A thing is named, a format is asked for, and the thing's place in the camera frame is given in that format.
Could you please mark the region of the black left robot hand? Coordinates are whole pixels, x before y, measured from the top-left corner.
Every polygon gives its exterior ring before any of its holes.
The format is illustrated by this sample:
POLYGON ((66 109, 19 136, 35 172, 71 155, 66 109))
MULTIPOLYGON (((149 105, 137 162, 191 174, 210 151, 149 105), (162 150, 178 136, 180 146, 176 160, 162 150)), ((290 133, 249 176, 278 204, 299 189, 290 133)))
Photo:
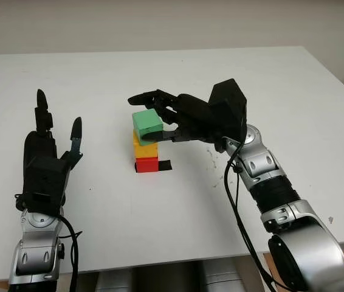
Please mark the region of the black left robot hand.
POLYGON ((35 107, 36 130, 31 131, 25 139, 23 157, 23 179, 27 182, 31 179, 32 162, 37 158, 52 158, 56 161, 64 161, 72 170, 83 157, 80 151, 82 139, 82 119, 77 117, 71 131, 71 149, 57 156, 57 146, 51 129, 53 128, 53 117, 49 112, 46 95, 42 89, 36 92, 35 107))

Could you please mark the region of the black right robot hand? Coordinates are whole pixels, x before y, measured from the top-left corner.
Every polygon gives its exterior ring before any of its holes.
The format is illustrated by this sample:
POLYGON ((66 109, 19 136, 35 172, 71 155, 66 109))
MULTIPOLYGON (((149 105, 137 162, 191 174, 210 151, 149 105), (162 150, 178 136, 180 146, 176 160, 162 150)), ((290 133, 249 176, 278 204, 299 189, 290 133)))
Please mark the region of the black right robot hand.
POLYGON ((207 102, 180 94, 174 96, 159 89, 144 92, 128 99, 130 105, 143 105, 146 109, 154 109, 163 122, 177 128, 171 131, 159 130, 141 134, 147 142, 185 142, 202 141, 213 144, 215 150, 222 153, 226 150, 225 139, 221 134, 219 123, 210 110, 207 102))

